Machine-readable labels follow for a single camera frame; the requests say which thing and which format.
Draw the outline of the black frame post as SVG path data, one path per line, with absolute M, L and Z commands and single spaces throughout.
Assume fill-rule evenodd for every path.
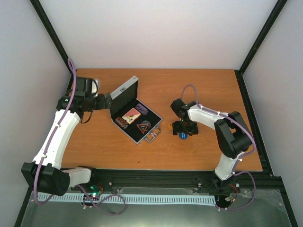
M 55 45 L 59 55 L 61 56 L 64 64 L 66 65 L 69 72 L 71 72 L 71 69 L 68 65 L 68 54 L 65 51 L 51 21 L 49 20 L 47 13 L 45 12 L 41 2 L 39 0 L 30 0 L 30 3 L 32 4 L 35 12 L 37 13 L 40 21 L 42 22 L 43 26 L 45 27 L 49 37 L 51 38 L 53 44 Z
M 240 69 L 239 73 L 241 76 L 244 75 L 246 69 L 250 65 L 251 61 L 253 60 L 254 56 L 256 55 L 258 49 L 262 45 L 263 41 L 265 40 L 266 36 L 268 35 L 270 29 L 272 28 L 273 24 L 275 23 L 276 19 L 278 18 L 279 14 L 283 10 L 287 0 L 278 0 L 273 9 L 271 10 L 268 18 L 266 19 L 261 31 L 259 32 L 256 40 L 254 41 L 252 47 L 250 48 L 247 56 L 245 57 Z

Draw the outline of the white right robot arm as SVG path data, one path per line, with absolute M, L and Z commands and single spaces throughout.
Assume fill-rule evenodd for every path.
M 241 114 L 236 111 L 222 113 L 195 101 L 185 104 L 181 99 L 174 100 L 170 107 L 179 118 L 172 123 L 173 135 L 197 135 L 198 123 L 215 131 L 222 154 L 210 183 L 216 191 L 222 191 L 232 178 L 236 165 L 254 142 Z

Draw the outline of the right black side rail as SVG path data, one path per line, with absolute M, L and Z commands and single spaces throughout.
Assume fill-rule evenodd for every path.
M 269 162 L 267 151 L 266 151 L 266 148 L 265 148 L 265 145 L 264 145 L 264 142 L 263 142 L 260 130 L 259 130 L 259 126 L 258 126 L 258 123 L 256 120 L 256 116 L 255 116 L 255 113 L 254 113 L 254 110 L 253 110 L 253 107 L 252 107 L 252 104 L 250 101 L 250 97 L 249 97 L 243 76 L 239 73 L 238 70 L 235 70 L 234 72 L 235 72 L 235 76 L 236 76 L 236 79 L 238 82 L 238 86 L 240 89 L 240 93 L 242 96 L 246 114 L 248 116 L 248 120 L 250 123 L 251 132 L 252 132 L 252 135 L 253 135 L 255 143 L 256 143 L 256 149 L 257 149 L 258 156 L 261 161 L 261 166 L 263 169 L 262 172 L 269 174 L 269 175 L 273 175 L 273 171 L 272 171 L 272 168 L 271 168 L 271 165 Z

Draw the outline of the purple poker chip stack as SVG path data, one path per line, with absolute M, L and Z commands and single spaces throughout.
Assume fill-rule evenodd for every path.
M 146 115 L 148 113 L 148 109 L 143 106 L 142 104 L 138 103 L 136 106 L 135 106 L 135 109 L 137 111 L 139 111 L 142 115 Z

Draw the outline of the metal front plate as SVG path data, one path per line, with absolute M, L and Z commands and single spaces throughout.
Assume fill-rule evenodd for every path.
M 185 190 L 124 188 L 123 194 L 207 195 Z M 277 189 L 245 189 L 232 195 L 234 202 L 205 205 L 127 205 L 85 202 L 52 202 L 38 195 L 43 205 L 30 199 L 19 227 L 295 227 L 288 205 Z

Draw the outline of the black red triangular button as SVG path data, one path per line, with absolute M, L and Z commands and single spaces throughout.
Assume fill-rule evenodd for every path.
M 137 124 L 136 126 L 142 134 L 145 134 L 147 132 L 147 130 L 149 129 L 148 123 L 140 123 L 140 124 Z

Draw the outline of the orange round dealer button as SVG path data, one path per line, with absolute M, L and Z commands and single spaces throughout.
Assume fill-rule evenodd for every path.
M 173 130 L 172 124 L 169 124 L 169 125 L 168 125 L 168 129 L 169 129 L 170 131 Z

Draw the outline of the green lit circuit board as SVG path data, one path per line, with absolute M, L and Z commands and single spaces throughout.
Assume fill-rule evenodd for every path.
M 100 201 L 101 195 L 104 193 L 104 187 L 102 183 L 98 183 L 96 185 L 92 185 L 90 187 L 91 193 L 89 193 L 89 198 L 94 201 Z

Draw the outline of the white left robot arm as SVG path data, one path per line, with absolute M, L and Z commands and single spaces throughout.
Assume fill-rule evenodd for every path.
M 98 178 L 92 168 L 80 166 L 62 170 L 62 158 L 75 127 L 85 112 L 109 109 L 112 98 L 109 93 L 88 97 L 63 96 L 57 104 L 53 125 L 38 154 L 21 168 L 29 187 L 39 192 L 62 196 L 68 189 L 82 184 L 87 190 L 98 186 Z

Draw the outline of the right black frame post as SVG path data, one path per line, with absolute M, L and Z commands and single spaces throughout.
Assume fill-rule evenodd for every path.
M 241 76 L 244 75 L 246 69 L 250 65 L 251 61 L 253 60 L 254 56 L 256 55 L 258 49 L 262 45 L 263 41 L 265 40 L 266 36 L 268 35 L 270 29 L 272 28 L 273 24 L 275 23 L 276 19 L 278 18 L 279 14 L 283 10 L 287 0 L 278 0 L 273 9 L 271 10 L 268 18 L 266 19 L 261 31 L 259 32 L 256 40 L 254 41 L 252 47 L 250 48 L 247 56 L 245 57 L 240 69 L 239 73 Z

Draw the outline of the aluminium poker case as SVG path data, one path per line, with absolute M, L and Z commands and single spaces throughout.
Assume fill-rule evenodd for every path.
M 112 122 L 135 144 L 152 142 L 161 133 L 162 118 L 137 97 L 139 79 L 132 76 L 111 93 Z

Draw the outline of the left black frame post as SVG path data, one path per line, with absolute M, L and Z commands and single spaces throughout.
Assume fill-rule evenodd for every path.
M 37 13 L 40 21 L 42 22 L 43 26 L 45 27 L 49 37 L 51 38 L 53 44 L 55 45 L 59 55 L 61 56 L 64 64 L 66 65 L 69 72 L 71 72 L 71 69 L 68 65 L 68 54 L 65 51 L 51 21 L 49 20 L 47 13 L 45 12 L 41 2 L 39 0 L 30 0 L 30 3 L 32 4 L 35 12 Z

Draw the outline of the playing card deck box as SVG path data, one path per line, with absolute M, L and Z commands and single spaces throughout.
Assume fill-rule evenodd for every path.
M 132 124 L 135 120 L 137 120 L 141 116 L 141 113 L 137 111 L 135 108 L 131 108 L 127 113 L 125 113 L 122 118 L 128 123 Z

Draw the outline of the blue round blind button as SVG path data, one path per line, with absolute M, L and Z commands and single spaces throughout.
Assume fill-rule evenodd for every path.
M 188 134 L 182 132 L 178 134 L 179 138 L 182 140 L 186 140 L 188 138 Z

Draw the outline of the clear round plastic disc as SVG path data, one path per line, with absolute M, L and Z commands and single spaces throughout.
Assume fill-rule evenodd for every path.
M 151 128 L 151 123 L 149 121 L 142 121 L 141 129 L 145 132 L 148 131 Z

